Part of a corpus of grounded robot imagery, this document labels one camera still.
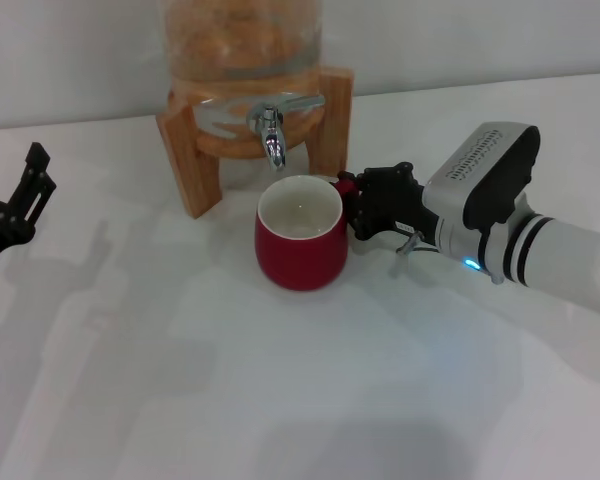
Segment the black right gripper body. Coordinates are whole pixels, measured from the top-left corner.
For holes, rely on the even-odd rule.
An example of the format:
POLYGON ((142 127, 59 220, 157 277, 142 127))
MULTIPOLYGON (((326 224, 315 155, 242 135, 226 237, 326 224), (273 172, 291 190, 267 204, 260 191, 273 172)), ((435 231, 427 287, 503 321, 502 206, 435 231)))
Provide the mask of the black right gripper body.
POLYGON ((382 187, 364 191, 366 230, 370 236, 385 231, 407 235, 420 232, 433 241, 438 216, 424 207, 422 186, 382 187))

